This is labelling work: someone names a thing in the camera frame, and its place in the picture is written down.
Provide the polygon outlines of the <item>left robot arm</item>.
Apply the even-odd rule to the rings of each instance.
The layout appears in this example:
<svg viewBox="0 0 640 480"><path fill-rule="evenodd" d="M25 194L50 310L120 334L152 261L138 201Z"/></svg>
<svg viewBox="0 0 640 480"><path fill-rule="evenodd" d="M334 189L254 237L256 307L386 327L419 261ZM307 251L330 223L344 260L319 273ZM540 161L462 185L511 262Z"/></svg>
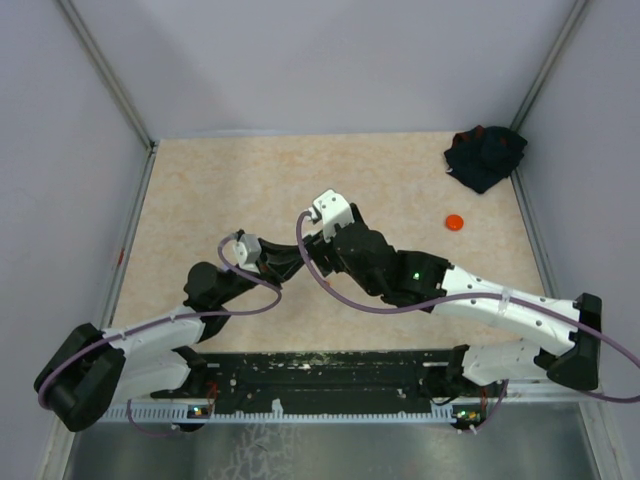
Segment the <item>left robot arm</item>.
<svg viewBox="0 0 640 480"><path fill-rule="evenodd" d="M296 246L238 232L237 261L199 262L187 274L184 302L168 313L125 328L82 324L69 334L34 383L40 406L71 432L94 425L114 404L162 394L197 397L208 384L205 360L193 349L221 332L226 304L257 286L282 298L282 287L304 265Z"/></svg>

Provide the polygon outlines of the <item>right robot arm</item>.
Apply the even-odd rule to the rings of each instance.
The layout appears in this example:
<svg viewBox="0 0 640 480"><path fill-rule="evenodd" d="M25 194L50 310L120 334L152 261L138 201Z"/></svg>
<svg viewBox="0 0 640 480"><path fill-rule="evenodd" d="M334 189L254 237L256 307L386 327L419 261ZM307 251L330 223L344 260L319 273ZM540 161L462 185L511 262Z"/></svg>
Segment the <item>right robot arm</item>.
<svg viewBox="0 0 640 480"><path fill-rule="evenodd" d="M442 257L397 250L346 201L335 207L319 203L299 218L321 226L313 235L296 236L316 280L345 273L367 295L386 303L386 314L466 317L517 335L513 342L454 348L446 372L454 393L466 396L499 380L539 378L577 391L598 388L600 297L536 296L478 277Z"/></svg>

